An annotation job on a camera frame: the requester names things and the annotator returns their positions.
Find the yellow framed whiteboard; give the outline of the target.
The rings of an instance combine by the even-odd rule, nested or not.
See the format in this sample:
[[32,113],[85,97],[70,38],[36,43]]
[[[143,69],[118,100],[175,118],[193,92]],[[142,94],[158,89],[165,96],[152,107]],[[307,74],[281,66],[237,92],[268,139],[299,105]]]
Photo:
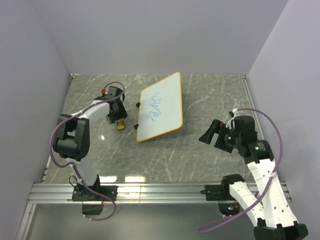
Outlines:
[[140,94],[136,140],[144,142],[183,125],[181,73],[175,72]]

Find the yellow black eraser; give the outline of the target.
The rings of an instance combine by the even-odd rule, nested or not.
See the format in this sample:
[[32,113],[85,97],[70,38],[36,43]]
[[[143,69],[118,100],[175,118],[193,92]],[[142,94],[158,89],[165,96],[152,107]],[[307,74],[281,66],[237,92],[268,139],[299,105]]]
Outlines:
[[116,123],[117,123],[117,130],[121,131],[126,128],[124,125],[124,118],[117,120]]

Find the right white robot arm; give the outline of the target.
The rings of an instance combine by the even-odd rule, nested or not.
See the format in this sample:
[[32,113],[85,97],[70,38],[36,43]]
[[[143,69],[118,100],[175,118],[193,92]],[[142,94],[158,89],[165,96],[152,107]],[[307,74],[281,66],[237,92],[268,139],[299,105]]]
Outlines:
[[309,231],[292,212],[277,173],[276,162],[269,143],[259,140],[255,120],[251,116],[236,116],[230,123],[213,120],[199,141],[231,153],[234,149],[243,157],[251,172],[259,197],[249,190],[239,174],[224,176],[220,193],[226,200],[235,199],[249,217],[256,240],[303,240]]

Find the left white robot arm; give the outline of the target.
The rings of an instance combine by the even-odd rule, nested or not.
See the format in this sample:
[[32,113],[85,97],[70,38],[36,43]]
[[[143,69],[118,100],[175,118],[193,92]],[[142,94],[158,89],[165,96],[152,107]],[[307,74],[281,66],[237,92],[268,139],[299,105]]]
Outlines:
[[84,109],[71,115],[62,114],[58,118],[57,126],[51,135],[51,151],[65,159],[66,164],[58,164],[55,159],[52,161],[59,168],[67,165],[73,168],[77,181],[75,190],[89,201],[105,196],[100,177],[87,156],[91,144],[91,125],[106,118],[109,124],[116,123],[117,129],[123,130],[127,116],[123,100],[117,98],[113,101],[96,99]]

